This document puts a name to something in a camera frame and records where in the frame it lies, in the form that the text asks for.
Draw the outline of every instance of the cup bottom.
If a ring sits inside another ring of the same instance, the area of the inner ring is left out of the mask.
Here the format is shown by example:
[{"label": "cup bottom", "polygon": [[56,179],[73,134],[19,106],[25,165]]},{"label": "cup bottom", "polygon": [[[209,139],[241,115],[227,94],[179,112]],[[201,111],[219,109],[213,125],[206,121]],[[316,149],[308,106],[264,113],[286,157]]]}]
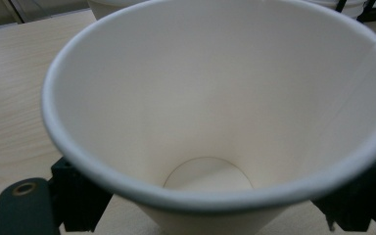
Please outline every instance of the cup bottom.
[{"label": "cup bottom", "polygon": [[218,158],[197,158],[177,167],[164,188],[195,192],[253,189],[249,178],[234,164]]}]

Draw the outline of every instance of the table surface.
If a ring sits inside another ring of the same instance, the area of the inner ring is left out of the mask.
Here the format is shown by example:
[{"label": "table surface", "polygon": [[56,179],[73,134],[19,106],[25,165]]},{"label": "table surface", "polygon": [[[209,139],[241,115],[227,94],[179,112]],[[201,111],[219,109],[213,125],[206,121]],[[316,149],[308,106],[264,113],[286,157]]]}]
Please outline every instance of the table surface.
[{"label": "table surface", "polygon": [[[51,177],[50,166],[61,154],[42,124],[42,81],[59,50],[93,22],[92,13],[84,11],[0,29],[0,193],[22,179]],[[367,26],[376,31],[376,23]],[[132,203],[113,197],[95,234],[164,233]],[[307,202],[290,207],[258,233],[271,234],[330,232],[324,215]],[[335,234],[346,233],[338,227]],[[376,234],[376,224],[371,223],[368,233],[352,234]]]}]

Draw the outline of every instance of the cup rim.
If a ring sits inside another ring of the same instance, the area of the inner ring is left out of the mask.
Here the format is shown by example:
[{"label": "cup rim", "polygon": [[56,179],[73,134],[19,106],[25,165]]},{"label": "cup rim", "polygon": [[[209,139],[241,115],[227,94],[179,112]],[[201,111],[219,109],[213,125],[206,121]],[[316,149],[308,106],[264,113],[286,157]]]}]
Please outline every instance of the cup rim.
[{"label": "cup rim", "polygon": [[[74,142],[58,118],[58,112],[55,106],[56,97],[53,93],[59,74],[57,68],[64,63],[64,59],[73,50],[74,45],[96,30],[98,25],[108,24],[116,18],[119,18],[122,14],[128,14],[132,11],[137,11],[139,8],[145,8],[163,1],[166,0],[152,0],[137,4],[108,15],[93,23],[76,35],[60,51],[48,69],[42,87],[41,100],[41,112],[44,125],[56,147],[80,172],[104,189],[137,204],[170,212],[213,214],[248,212],[256,209],[281,207],[306,200],[313,200],[324,196],[355,178],[375,162],[376,128],[366,139],[364,145],[351,152],[342,161],[327,167],[323,171],[288,183],[250,191],[223,194],[178,192],[145,183],[117,172],[106,164],[98,162],[97,158],[80,148],[80,146]],[[339,20],[340,23],[346,24],[348,27],[351,27],[352,30],[356,30],[362,36],[369,37],[376,42],[376,34],[369,28],[350,18],[324,9],[321,6],[314,6],[313,4],[298,0],[275,1],[295,5],[307,11],[315,11],[317,14]]]}]

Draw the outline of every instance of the black bracket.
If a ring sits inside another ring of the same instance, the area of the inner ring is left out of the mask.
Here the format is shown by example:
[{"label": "black bracket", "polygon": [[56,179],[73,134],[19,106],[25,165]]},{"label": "black bracket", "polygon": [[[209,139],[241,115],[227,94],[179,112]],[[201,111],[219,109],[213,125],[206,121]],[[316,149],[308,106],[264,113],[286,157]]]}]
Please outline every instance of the black bracket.
[{"label": "black bracket", "polygon": [[325,215],[331,231],[336,222],[344,231],[367,231],[376,221],[376,163],[332,194],[312,201]]},{"label": "black bracket", "polygon": [[94,231],[112,194],[80,174],[64,158],[52,167],[53,178],[17,182],[0,195],[0,235],[58,235]]}]

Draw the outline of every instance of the wooden table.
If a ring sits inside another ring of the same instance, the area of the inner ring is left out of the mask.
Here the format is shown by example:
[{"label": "wooden table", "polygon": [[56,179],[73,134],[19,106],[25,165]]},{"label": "wooden table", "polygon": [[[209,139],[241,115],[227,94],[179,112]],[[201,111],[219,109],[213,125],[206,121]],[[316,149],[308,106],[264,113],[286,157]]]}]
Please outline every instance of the wooden table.
[{"label": "wooden table", "polygon": [[[69,39],[95,22],[90,11],[0,29],[0,192],[19,180],[50,178],[61,156],[50,142],[40,115],[45,72]],[[368,23],[376,31],[376,23]],[[96,234],[164,234],[133,204],[114,197]],[[323,214],[311,203],[292,206],[259,235],[330,234]],[[335,234],[346,234],[337,228]],[[376,234],[372,223],[368,234]]]}]

